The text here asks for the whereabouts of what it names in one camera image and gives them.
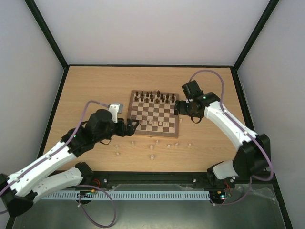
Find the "black frame post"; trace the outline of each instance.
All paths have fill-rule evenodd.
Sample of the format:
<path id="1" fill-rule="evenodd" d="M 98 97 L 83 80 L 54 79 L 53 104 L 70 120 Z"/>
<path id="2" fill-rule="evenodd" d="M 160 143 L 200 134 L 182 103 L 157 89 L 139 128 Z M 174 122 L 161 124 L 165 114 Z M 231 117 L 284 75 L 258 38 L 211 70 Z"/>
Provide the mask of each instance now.
<path id="1" fill-rule="evenodd" d="M 30 11 L 32 12 L 36 22 L 38 23 L 41 31 L 43 32 L 44 36 L 46 37 L 46 39 L 48 40 L 51 48 L 53 49 L 57 59 L 59 60 L 59 62 L 61 63 L 63 69 L 68 68 L 68 64 L 65 60 L 65 58 L 63 57 L 56 41 L 54 40 L 51 31 L 49 30 L 49 27 L 47 26 L 47 23 L 45 22 L 45 20 L 43 19 L 36 3 L 34 2 L 34 0 L 24 0 Z"/>
<path id="2" fill-rule="evenodd" d="M 244 46 L 242 52 L 240 53 L 237 61 L 234 64 L 234 69 L 237 71 L 239 67 L 242 65 L 244 59 L 246 58 L 248 52 L 252 48 L 256 38 L 262 31 L 263 27 L 265 26 L 266 22 L 268 21 L 270 15 L 272 14 L 273 10 L 275 9 L 276 5 L 280 0 L 270 0 L 266 9 L 264 10 L 261 18 L 259 19 L 258 23 L 256 24 L 253 32 L 251 33 L 246 45 Z"/>

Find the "wall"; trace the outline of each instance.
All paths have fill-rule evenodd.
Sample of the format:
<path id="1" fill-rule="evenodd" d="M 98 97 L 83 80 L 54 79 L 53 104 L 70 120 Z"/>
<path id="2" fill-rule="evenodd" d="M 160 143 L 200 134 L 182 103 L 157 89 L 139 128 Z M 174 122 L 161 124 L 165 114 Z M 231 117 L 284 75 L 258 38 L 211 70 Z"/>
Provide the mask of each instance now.
<path id="1" fill-rule="evenodd" d="M 69 64 L 233 65 L 269 0 L 36 0 Z"/>
<path id="2" fill-rule="evenodd" d="M 305 1 L 280 1 L 239 70 L 294 229 L 304 228 Z"/>
<path id="3" fill-rule="evenodd" d="M 37 157 L 62 73 L 25 2 L 0 1 L 0 173 Z M 0 215 L 0 228 L 8 217 Z"/>

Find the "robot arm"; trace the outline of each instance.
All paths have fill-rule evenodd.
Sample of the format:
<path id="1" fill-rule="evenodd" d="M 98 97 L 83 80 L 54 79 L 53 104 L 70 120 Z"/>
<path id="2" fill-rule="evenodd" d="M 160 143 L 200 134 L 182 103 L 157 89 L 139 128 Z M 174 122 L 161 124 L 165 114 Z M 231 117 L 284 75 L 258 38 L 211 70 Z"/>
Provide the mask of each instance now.
<path id="1" fill-rule="evenodd" d="M 193 122 L 194 117 L 199 118 L 197 123 L 206 117 L 225 133 L 237 150 L 234 160 L 220 162 L 208 169 L 212 184 L 227 177 L 248 178 L 268 167 L 265 157 L 251 139 L 256 140 L 270 158 L 270 140 L 266 135 L 258 135 L 243 125 L 220 104 L 217 95 L 212 92 L 204 94 L 196 81 L 190 81 L 182 89 L 187 100 L 176 101 L 175 114 L 188 115 Z"/>
<path id="2" fill-rule="evenodd" d="M 93 172 L 86 163 L 78 163 L 65 172 L 46 177 L 62 165 L 93 149 L 95 143 L 105 139 L 111 140 L 113 135 L 132 136 L 139 121 L 128 119 L 125 124 L 124 119 L 117 116 L 121 111 L 121 104 L 111 104 L 108 110 L 98 110 L 87 122 L 82 123 L 85 126 L 81 125 L 74 138 L 65 147 L 63 146 L 75 128 L 68 131 L 49 152 L 30 165 L 9 176 L 0 174 L 0 196 L 9 214 L 21 215 L 39 199 L 54 191 L 89 183 Z"/>

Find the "wooden tabletop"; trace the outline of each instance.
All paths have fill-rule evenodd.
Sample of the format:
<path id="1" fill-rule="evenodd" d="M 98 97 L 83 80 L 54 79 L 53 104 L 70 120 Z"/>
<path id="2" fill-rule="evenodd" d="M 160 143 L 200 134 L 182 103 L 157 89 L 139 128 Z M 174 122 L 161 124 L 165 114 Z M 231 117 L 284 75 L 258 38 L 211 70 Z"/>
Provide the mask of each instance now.
<path id="1" fill-rule="evenodd" d="M 181 86 L 200 69 L 202 68 L 71 66 L 45 152 L 78 124 L 87 101 L 122 103 L 124 109 L 119 117 L 126 119 L 132 90 L 170 91 L 178 93 L 180 99 L 184 100 Z M 225 106 L 244 122 L 230 69 L 212 70 L 224 78 Z M 200 73 L 194 79 L 205 93 L 211 91 L 220 96 L 221 83 L 217 76 L 212 73 Z M 91 104 L 85 120 L 98 109 L 101 107 Z M 93 150 L 65 164 L 60 170 L 69 169 L 78 162 L 86 162 L 94 171 L 203 172 L 220 161 L 234 158 L 236 150 L 233 144 L 214 123 L 203 119 L 201 123 L 194 124 L 187 116 L 179 118 L 183 120 L 179 123 L 178 139 L 138 135 L 114 136 L 108 146 L 96 144 Z"/>

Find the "purple hose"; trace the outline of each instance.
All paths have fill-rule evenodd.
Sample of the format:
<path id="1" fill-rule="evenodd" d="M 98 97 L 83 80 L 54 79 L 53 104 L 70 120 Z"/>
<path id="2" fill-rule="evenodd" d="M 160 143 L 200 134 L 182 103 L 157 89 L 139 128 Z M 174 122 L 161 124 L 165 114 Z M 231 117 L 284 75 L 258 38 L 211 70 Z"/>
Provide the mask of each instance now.
<path id="1" fill-rule="evenodd" d="M 256 141 L 255 138 L 253 138 L 249 133 L 247 133 L 242 126 L 240 126 L 225 110 L 224 110 L 224 103 L 223 103 L 223 99 L 224 99 L 224 80 L 223 78 L 220 76 L 220 74 L 218 74 L 217 72 L 213 71 L 213 70 L 208 70 L 208 69 L 204 69 L 204 70 L 199 70 L 197 72 L 195 72 L 189 82 L 198 74 L 198 73 L 202 73 L 202 72 L 209 72 L 209 73 L 213 73 L 215 75 L 218 76 L 218 78 L 221 81 L 221 85 L 222 85 L 222 90 L 221 90 L 221 95 L 220 95 L 220 108 L 222 110 L 222 112 L 225 114 L 225 116 L 228 117 L 228 119 L 230 119 L 230 121 L 232 123 L 234 123 L 241 131 L 244 132 L 244 134 L 246 134 L 255 144 L 256 146 L 259 148 L 259 150 L 262 152 L 262 154 L 264 155 L 269 167 L 270 167 L 270 176 L 268 178 L 263 178 L 263 177 L 258 177 L 258 176 L 253 176 L 254 178 L 261 180 L 261 181 L 270 181 L 273 179 L 274 176 L 274 169 L 273 169 L 273 165 L 271 164 L 270 159 L 268 158 L 268 155 L 266 154 L 266 152 L 264 151 L 264 149 L 261 147 L 261 145 Z"/>
<path id="2" fill-rule="evenodd" d="M 103 189 L 101 189 L 101 188 L 99 188 L 99 187 L 92 186 L 92 185 L 78 185 L 78 187 L 90 187 L 90 188 L 94 188 L 94 189 L 97 189 L 97 190 L 103 192 L 106 196 L 108 196 L 108 198 L 110 199 L 110 201 L 111 201 L 111 203 L 112 203 L 112 206 L 113 206 L 114 216 L 113 216 L 112 222 L 111 222 L 109 225 L 107 225 L 107 226 L 98 224 L 97 222 L 95 222 L 95 221 L 88 215 L 88 213 L 86 212 L 86 210 L 84 209 L 84 207 L 83 207 L 82 204 L 81 204 L 81 198 L 83 197 L 83 195 L 80 196 L 80 199 L 78 200 L 78 203 L 79 203 L 79 207 L 81 207 L 81 209 L 82 209 L 83 212 L 85 213 L 87 219 L 88 219 L 91 223 L 93 223 L 95 226 L 97 226 L 97 227 L 99 227 L 99 228 L 109 228 L 109 227 L 112 227 L 112 226 L 114 225 L 114 222 L 115 222 L 115 219 L 116 219 L 116 211 L 117 211 L 117 210 L 116 210 L 116 206 L 115 206 L 114 201 L 113 201 L 113 199 L 111 198 L 111 196 L 110 196 L 106 191 L 104 191 Z"/>
<path id="3" fill-rule="evenodd" d="M 78 129 L 80 128 L 81 126 L 81 123 L 82 123 L 82 120 L 84 119 L 85 117 L 85 114 L 86 114 L 86 111 L 88 109 L 88 106 L 89 104 L 91 103 L 94 103 L 94 104 L 98 104 L 98 105 L 101 105 L 101 106 L 105 106 L 105 107 L 109 107 L 107 104 L 103 104 L 103 103 L 99 103 L 97 101 L 94 101 L 94 100 L 90 100 L 86 103 L 85 107 L 84 107 L 84 110 L 82 112 L 82 115 L 81 115 L 81 119 L 79 121 L 79 123 L 77 124 L 77 126 L 75 127 L 75 130 L 73 131 L 72 135 L 70 136 L 70 138 L 65 142 L 64 145 L 62 145 L 59 149 L 55 150 L 55 152 L 51 153 L 50 156 L 54 156 L 56 155 L 57 153 L 59 153 L 62 149 L 64 149 L 69 143 L 70 141 L 73 139 L 74 135 L 76 134 L 76 132 L 78 131 Z M 42 160 L 40 160 L 39 162 L 37 162 L 36 164 L 32 165 L 30 168 L 28 168 L 27 170 L 25 170 L 23 173 L 20 174 L 20 176 L 17 177 L 17 179 L 21 179 L 23 178 L 23 176 L 25 174 L 27 174 L 28 172 L 30 172 L 32 169 L 34 169 L 35 167 L 37 167 L 38 165 L 40 165 L 41 163 L 43 163 L 44 161 L 48 160 L 46 157 Z M 11 187 L 13 184 L 16 183 L 16 180 L 10 182 L 4 189 L 2 189 L 0 191 L 0 196 L 2 196 L 2 194 L 9 188 Z"/>
<path id="4" fill-rule="evenodd" d="M 240 197 L 238 200 L 233 201 L 233 202 L 231 202 L 231 203 L 224 203 L 224 204 L 215 204 L 211 199 L 210 199 L 210 202 L 211 202 L 213 205 L 216 205 L 216 206 L 225 206 L 225 205 L 236 204 L 236 203 L 242 201 L 242 200 L 248 195 L 248 193 L 249 193 L 249 191 L 250 191 L 250 189 L 251 189 L 251 186 L 252 186 L 252 178 L 250 177 L 249 187 L 248 187 L 247 191 L 246 191 L 245 194 L 244 194 L 242 197 Z"/>

